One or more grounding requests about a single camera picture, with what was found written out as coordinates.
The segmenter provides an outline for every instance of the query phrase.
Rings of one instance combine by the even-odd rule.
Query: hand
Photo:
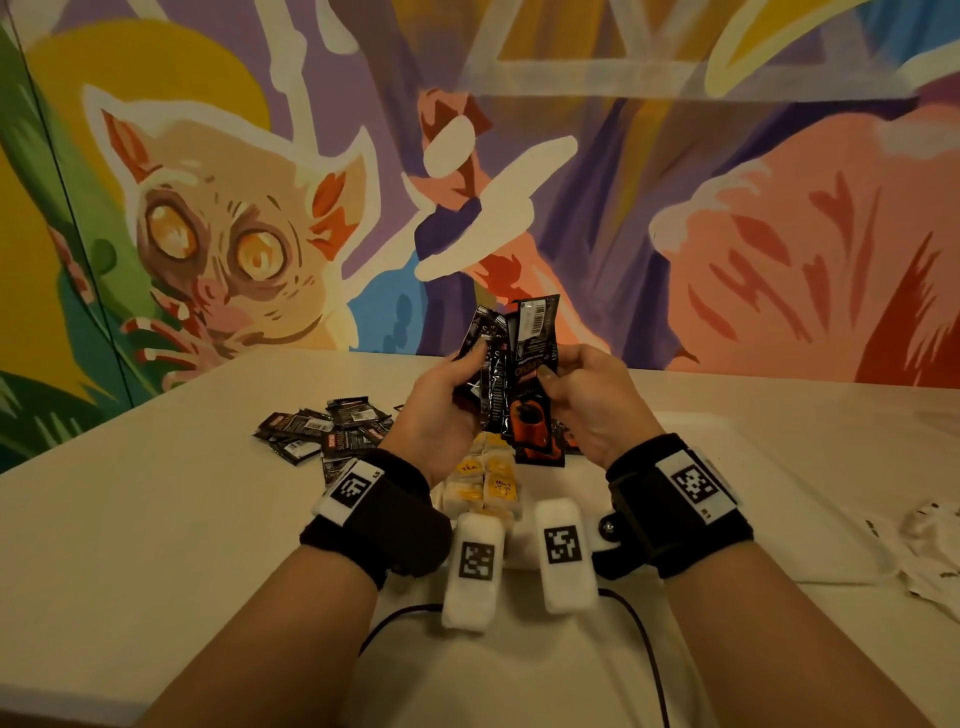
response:
[[[553,414],[570,428],[591,463],[607,470],[627,450],[663,434],[627,365],[586,344],[560,346],[554,374],[537,371]]]
[[[480,371],[487,354],[481,341],[462,359],[446,359],[414,384],[380,447],[416,467],[432,488],[469,452],[480,421],[453,400],[453,388]]]

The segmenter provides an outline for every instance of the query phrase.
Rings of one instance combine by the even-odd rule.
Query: mural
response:
[[[0,7],[0,470],[548,293],[634,367],[960,386],[951,0]]]

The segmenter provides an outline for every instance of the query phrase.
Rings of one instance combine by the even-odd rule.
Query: wristband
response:
[[[668,579],[754,538],[736,500],[676,434],[628,451],[611,465],[607,479],[615,511],[609,523],[620,546],[593,555],[604,578],[650,564]]]
[[[433,508],[422,473],[383,449],[351,460],[313,507],[300,543],[336,551],[382,589],[387,570],[425,576],[450,551],[450,521]]]

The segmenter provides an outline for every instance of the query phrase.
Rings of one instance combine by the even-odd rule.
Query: cable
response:
[[[657,700],[660,701],[660,719],[663,721],[663,728],[670,728],[670,716],[666,712],[666,697],[663,694],[663,683],[660,680],[660,670],[657,668],[657,658],[654,657],[654,646],[650,642],[650,635],[647,634],[646,627],[644,627],[643,622],[640,621],[640,615],[630,606],[629,601],[613,589],[600,587],[599,591],[601,596],[606,596],[620,602],[623,608],[634,618],[634,624],[636,624],[636,628],[640,630],[640,637],[643,638],[643,645],[647,648],[647,657],[650,658],[650,669],[654,673],[654,684],[657,686]]]
[[[634,624],[640,631],[640,637],[643,639],[643,645],[647,649],[647,657],[650,658],[650,669],[654,674],[654,684],[657,686],[657,700],[660,702],[660,719],[663,721],[663,728],[670,728],[670,716],[666,712],[666,696],[663,694],[663,683],[660,680],[660,669],[657,667],[657,658],[654,656],[654,646],[650,642],[650,635],[647,634],[646,627],[643,626],[643,622],[640,620],[640,615],[636,613],[636,610],[630,605],[629,601],[627,601],[623,596],[620,596],[613,589],[601,587],[598,591],[600,592],[601,596],[605,596],[620,602],[620,604],[623,605],[623,608],[630,613],[632,618],[634,618]],[[378,634],[380,634],[383,628],[395,619],[399,619],[404,615],[415,614],[417,612],[440,613],[443,610],[443,604],[438,603],[414,604],[411,607],[403,607],[403,609],[396,610],[392,614],[382,619],[380,623],[373,628],[371,633],[367,635],[367,638],[363,641],[363,644],[360,645],[360,654],[362,655],[364,650],[370,646],[370,643],[373,642],[373,639]]]
[[[370,643],[373,642],[373,638],[380,634],[381,630],[386,627],[394,619],[403,617],[403,615],[412,615],[416,612],[436,612],[440,613],[444,610],[443,604],[433,603],[433,604],[414,604],[412,607],[404,607],[403,609],[397,609],[390,615],[387,615],[384,619],[377,624],[373,631],[367,635],[367,638],[363,641],[363,644],[360,645],[360,654],[363,654],[363,651],[370,646]]]

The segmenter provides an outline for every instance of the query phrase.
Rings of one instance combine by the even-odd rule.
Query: animal eye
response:
[[[175,207],[157,205],[147,212],[147,231],[154,245],[177,260],[197,252],[197,234]]]
[[[271,279],[286,262],[283,244],[270,232],[248,232],[237,240],[237,264],[253,280]]]

